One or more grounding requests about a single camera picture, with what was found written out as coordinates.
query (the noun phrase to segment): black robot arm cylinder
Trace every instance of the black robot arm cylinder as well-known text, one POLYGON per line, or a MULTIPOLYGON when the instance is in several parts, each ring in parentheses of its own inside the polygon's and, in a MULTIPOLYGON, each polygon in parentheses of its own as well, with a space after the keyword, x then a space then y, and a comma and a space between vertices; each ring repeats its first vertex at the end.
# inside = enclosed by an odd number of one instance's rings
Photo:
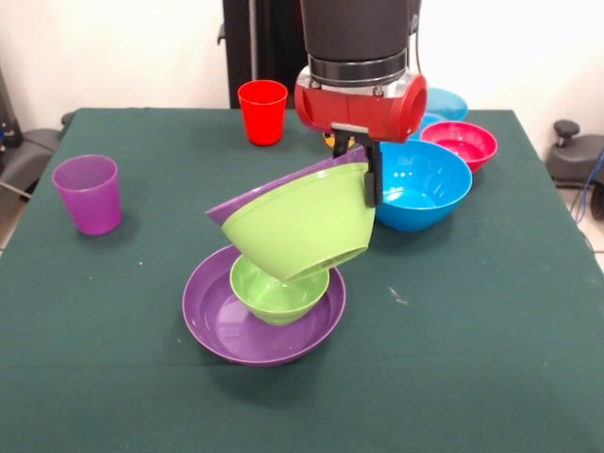
POLYGON ((301 0, 313 78, 360 87, 401 76, 416 5, 418 0, 301 0))

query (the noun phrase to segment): small green bowl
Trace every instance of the small green bowl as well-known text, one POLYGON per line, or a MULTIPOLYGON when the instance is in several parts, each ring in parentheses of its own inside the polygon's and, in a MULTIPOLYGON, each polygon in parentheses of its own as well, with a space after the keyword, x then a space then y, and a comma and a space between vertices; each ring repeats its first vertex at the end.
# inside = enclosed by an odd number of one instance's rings
POLYGON ((245 256, 230 269, 230 286, 249 310, 273 326, 287 326, 310 311, 329 285, 329 270, 292 283, 269 276, 245 256))

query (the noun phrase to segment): white wall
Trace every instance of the white wall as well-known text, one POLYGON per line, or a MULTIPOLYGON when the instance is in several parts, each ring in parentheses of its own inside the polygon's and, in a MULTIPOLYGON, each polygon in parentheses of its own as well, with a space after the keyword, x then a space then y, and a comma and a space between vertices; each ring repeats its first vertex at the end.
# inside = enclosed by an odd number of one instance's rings
POLYGON ((22 128, 79 107, 228 107, 221 0, 0 0, 22 128))
MULTIPOLYGON (((429 84, 472 108, 515 109, 540 152, 561 117, 604 133, 604 2, 423 3, 429 84)), ((227 107, 220 0, 0 0, 0 14, 24 128, 58 126, 82 106, 227 107)))

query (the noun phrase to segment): table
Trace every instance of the table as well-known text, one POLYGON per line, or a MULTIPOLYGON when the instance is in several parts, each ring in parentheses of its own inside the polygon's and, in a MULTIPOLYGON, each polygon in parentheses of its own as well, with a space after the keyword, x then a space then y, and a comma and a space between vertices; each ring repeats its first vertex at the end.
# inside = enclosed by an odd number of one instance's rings
POLYGON ((603 451, 602 274, 514 114, 468 120, 500 152, 459 210, 377 225, 327 342, 257 369, 195 342, 182 290, 227 245, 205 210, 328 156, 322 138, 292 112, 256 148, 237 110, 80 110, 0 260, 2 451, 603 451), (104 237, 50 180, 85 153, 120 166, 104 237))

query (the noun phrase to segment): metal ring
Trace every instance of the metal ring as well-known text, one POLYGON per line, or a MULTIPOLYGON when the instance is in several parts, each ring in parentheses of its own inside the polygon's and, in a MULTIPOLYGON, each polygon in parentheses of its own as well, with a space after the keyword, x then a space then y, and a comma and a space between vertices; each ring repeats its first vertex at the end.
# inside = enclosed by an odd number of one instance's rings
POLYGON ((371 61, 326 61, 309 56, 310 74, 319 83, 333 87, 366 87, 387 84, 407 70, 407 49, 371 61))

